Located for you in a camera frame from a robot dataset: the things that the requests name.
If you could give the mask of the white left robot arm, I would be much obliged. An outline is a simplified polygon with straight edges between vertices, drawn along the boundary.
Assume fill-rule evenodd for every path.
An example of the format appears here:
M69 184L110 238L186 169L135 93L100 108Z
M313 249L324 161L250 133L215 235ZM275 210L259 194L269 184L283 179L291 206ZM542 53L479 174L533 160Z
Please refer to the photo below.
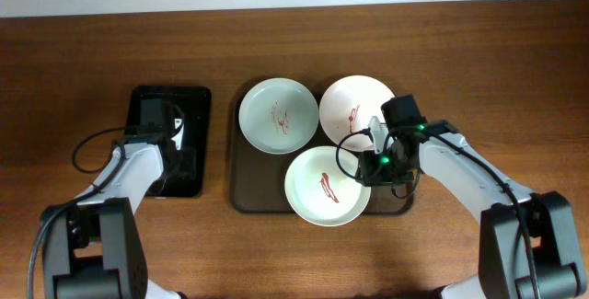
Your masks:
M156 183L177 174L182 161L175 143L186 124L181 108L162 98L140 103L140 121L124 126L110 157L88 188L41 215L29 258L27 296L42 261L48 298L180 298L151 281L134 219Z

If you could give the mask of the white plate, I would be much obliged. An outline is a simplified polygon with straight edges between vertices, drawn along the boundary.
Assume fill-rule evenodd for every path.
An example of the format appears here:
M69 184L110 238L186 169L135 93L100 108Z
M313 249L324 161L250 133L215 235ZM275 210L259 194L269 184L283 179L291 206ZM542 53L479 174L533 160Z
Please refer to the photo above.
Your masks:
M298 155L288 167L284 192L292 209L320 226L339 226L357 218L366 208L371 189L347 175L358 159L334 146L318 146Z

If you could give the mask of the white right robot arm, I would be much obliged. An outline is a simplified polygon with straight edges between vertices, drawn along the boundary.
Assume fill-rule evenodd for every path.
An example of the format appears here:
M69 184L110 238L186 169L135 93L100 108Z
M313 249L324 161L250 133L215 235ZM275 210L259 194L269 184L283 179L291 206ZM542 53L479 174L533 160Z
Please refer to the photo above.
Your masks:
M448 121L428 122L411 95L392 98L363 134L355 179L368 187L441 183L479 223L476 275L441 287L439 298L574 298L588 289L572 206L536 193L479 155Z

